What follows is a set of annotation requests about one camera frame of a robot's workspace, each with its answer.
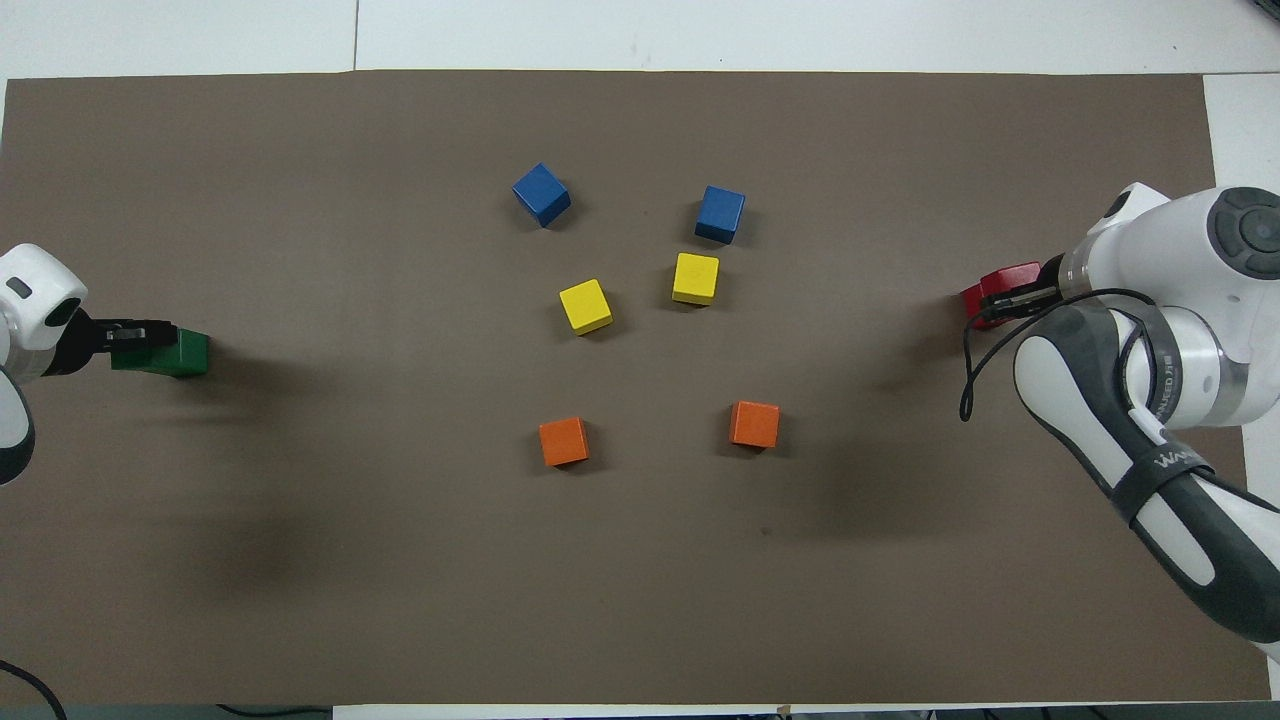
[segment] black strap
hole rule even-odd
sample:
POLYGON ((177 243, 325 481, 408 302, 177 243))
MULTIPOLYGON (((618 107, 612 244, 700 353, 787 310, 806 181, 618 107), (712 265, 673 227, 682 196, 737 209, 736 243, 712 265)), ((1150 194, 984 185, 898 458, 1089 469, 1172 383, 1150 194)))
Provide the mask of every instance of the black strap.
POLYGON ((1124 518, 1126 525, 1132 525, 1142 506, 1151 500, 1151 496, 1160 492, 1165 483, 1196 468, 1213 471, 1199 452, 1187 443, 1174 439, 1157 445, 1134 457, 1133 465, 1111 491, 1111 506, 1124 518))

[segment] yellow block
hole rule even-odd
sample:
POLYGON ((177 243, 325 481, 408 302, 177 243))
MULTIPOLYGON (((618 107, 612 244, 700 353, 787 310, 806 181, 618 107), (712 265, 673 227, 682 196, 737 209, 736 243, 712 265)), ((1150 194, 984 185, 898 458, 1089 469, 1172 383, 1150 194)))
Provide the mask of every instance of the yellow block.
POLYGON ((671 299, 695 305, 710 305, 716 299, 716 275, 719 258, 681 252, 676 256, 676 284, 671 299))
POLYGON ((604 300, 604 290, 595 278, 562 290, 561 305, 564 306, 564 315, 568 316, 573 334, 586 334, 613 322, 609 304, 604 300))

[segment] orange cube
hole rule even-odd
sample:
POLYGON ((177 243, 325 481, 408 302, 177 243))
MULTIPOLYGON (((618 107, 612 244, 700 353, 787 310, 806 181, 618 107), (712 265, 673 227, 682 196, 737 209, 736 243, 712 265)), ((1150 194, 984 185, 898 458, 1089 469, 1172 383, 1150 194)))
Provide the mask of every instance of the orange cube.
POLYGON ((776 447, 781 416, 782 410, 777 405, 746 400, 735 402, 728 423, 728 439, 733 445, 776 447))
POLYGON ((538 425, 538 438, 543 443, 543 460, 548 466, 586 460, 586 427, 581 418, 567 418, 538 425))

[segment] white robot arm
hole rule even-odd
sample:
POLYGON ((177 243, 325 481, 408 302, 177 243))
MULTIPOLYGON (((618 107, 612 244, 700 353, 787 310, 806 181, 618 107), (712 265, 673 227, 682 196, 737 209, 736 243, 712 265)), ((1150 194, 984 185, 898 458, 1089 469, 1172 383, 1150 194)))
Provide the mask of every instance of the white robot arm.
POLYGON ((99 352, 178 342, 164 320, 95 320, 81 307, 88 291, 56 258, 24 243, 0 255, 0 486, 31 461, 36 433, 18 386, 65 375, 99 352))
POLYGON ((56 258, 29 243, 0 255, 0 484, 31 461, 36 432, 18 383, 40 377, 72 315, 88 295, 56 258))
POLYGON ((1002 299, 1057 290, 1018 347, 1023 404, 1210 618, 1280 660, 1280 511, 1170 433, 1280 398, 1280 197, 1133 184, 1044 269, 1002 299))

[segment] blue cube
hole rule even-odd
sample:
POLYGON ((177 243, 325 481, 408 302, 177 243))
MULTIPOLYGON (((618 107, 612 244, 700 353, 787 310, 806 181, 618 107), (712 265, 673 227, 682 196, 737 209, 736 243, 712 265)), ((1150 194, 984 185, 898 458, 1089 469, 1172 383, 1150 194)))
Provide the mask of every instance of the blue cube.
POLYGON ((511 190, 525 210, 538 218, 538 224, 544 228, 568 209, 568 188, 541 163, 525 173, 511 190))
POLYGON ((694 234, 724 245, 733 242, 737 220, 742 217, 742 205, 746 205, 746 196, 741 192, 714 184, 707 186, 707 192, 703 193, 703 208, 698 211, 698 224, 694 225, 694 234))

